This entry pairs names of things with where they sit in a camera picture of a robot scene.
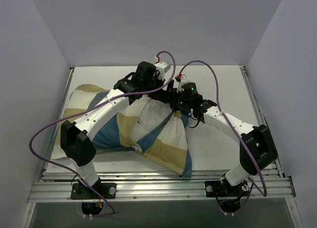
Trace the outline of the blue beige checked pillowcase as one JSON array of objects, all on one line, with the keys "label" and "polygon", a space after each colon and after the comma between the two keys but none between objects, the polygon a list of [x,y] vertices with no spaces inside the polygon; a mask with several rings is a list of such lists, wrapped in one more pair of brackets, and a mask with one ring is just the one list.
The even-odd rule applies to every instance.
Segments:
[{"label": "blue beige checked pillowcase", "polygon": [[154,130],[133,142],[129,133],[137,118],[124,116],[121,111],[96,134],[92,141],[96,151],[135,151],[183,177],[191,177],[192,159],[185,133],[188,113],[172,111]]}]

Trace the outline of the white pillow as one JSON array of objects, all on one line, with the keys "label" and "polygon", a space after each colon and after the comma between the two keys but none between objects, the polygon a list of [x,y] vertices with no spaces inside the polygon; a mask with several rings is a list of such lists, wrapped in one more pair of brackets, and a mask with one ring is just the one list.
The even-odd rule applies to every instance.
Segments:
[{"label": "white pillow", "polygon": [[138,142],[161,124],[172,110],[169,104],[144,95],[121,112],[124,116],[137,118],[129,133],[129,137],[133,142]]}]

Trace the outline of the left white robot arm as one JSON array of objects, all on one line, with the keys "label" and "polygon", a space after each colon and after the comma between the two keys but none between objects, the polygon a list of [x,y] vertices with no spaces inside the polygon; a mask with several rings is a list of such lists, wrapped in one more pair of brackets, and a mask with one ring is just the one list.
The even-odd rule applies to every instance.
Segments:
[{"label": "left white robot arm", "polygon": [[61,124],[60,147],[73,161],[83,183],[82,192],[88,198],[94,198],[100,192],[99,177],[93,164],[96,149],[92,141],[96,134],[120,110],[142,95],[162,89],[166,84],[165,74],[170,68],[169,63],[162,61],[155,64],[145,61],[139,63],[136,71],[118,80],[96,106],[73,122],[66,120]]}]

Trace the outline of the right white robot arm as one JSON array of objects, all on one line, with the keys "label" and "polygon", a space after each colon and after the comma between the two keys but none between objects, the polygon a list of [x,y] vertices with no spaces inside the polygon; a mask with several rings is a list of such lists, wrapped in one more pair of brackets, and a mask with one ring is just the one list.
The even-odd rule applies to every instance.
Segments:
[{"label": "right white robot arm", "polygon": [[195,83],[179,83],[173,90],[173,100],[175,106],[191,112],[195,119],[217,128],[239,144],[239,162],[224,174],[224,179],[220,182],[220,189],[224,194],[232,194],[237,190],[238,184],[257,175],[278,158],[267,126],[254,126],[224,112],[217,103],[203,99]]}]

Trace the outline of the right side aluminium rail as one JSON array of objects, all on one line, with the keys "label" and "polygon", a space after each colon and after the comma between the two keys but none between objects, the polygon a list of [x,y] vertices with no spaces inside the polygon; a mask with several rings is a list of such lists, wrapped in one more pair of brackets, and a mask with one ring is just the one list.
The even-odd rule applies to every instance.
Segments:
[{"label": "right side aluminium rail", "polygon": [[[259,105],[258,100],[254,94],[254,91],[252,90],[252,87],[250,85],[246,66],[240,66],[240,70],[241,70],[243,80],[244,80],[246,88],[247,88],[247,92],[248,92],[250,100],[251,100],[253,110],[254,110],[255,115],[256,115],[257,122],[260,125],[263,124],[263,125],[267,126],[267,121],[266,121],[265,116],[263,114],[262,108]],[[281,165],[280,165],[280,162],[278,159],[275,160],[275,162],[274,162],[274,168],[277,170],[277,172],[281,178],[285,177],[285,174],[282,171],[282,168],[281,168]]]}]

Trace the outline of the left side aluminium rail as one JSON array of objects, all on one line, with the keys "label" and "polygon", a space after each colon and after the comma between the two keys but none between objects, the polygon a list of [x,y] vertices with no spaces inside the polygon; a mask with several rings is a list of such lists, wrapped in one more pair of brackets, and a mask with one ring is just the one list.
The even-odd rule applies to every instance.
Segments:
[{"label": "left side aluminium rail", "polygon": [[61,104],[61,107],[60,107],[58,119],[60,119],[62,117],[62,114],[63,114],[63,111],[64,111],[64,106],[65,106],[65,103],[66,103],[66,100],[67,100],[67,95],[68,95],[70,84],[71,84],[72,77],[73,77],[73,74],[74,74],[74,69],[75,69],[74,67],[70,68],[70,72],[69,72],[69,76],[68,76],[68,79],[67,79],[67,82],[66,82],[65,92],[64,92],[64,95],[63,95],[62,104]]}]

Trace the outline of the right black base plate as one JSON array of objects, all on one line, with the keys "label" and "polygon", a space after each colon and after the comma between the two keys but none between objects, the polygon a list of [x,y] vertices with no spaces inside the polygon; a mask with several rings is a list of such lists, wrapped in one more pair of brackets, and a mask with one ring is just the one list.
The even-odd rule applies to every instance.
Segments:
[{"label": "right black base plate", "polygon": [[236,186],[231,186],[228,182],[205,181],[206,197],[239,197],[246,196],[249,192],[249,186],[246,181]]}]

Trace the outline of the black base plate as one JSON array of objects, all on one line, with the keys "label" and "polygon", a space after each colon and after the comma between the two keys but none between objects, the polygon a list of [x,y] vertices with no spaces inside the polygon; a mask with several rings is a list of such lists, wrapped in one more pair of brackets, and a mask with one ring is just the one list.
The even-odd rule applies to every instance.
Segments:
[{"label": "black base plate", "polygon": [[[97,182],[92,188],[102,195],[105,199],[115,199],[117,184],[113,182]],[[70,199],[72,200],[87,200],[99,199],[99,196],[90,188],[83,185],[81,182],[72,185]]]},{"label": "black base plate", "polygon": [[246,181],[236,186],[231,186],[228,182],[205,181],[206,197],[239,197],[246,196],[249,192],[249,186]]}]

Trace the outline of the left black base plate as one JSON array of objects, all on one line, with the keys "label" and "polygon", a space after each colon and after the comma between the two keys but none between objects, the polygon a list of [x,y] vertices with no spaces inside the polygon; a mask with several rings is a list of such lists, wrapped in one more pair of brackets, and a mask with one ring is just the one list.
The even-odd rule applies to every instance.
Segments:
[{"label": "left black base plate", "polygon": [[[113,182],[97,182],[92,188],[102,195],[105,199],[115,199],[117,184]],[[81,182],[72,185],[70,199],[72,200],[87,200],[99,199],[99,196],[90,188],[83,185]]]}]

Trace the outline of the aluminium mounting rail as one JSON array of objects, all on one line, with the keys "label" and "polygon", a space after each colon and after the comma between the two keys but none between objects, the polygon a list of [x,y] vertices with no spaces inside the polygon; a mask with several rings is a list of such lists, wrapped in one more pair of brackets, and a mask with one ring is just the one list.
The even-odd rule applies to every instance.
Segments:
[{"label": "aluminium mounting rail", "polygon": [[[206,182],[219,180],[215,173],[194,173],[191,179],[154,173],[103,174],[102,182],[116,184],[115,198],[110,202],[208,200]],[[28,197],[30,203],[73,202],[71,177],[46,176],[35,182]]]}]

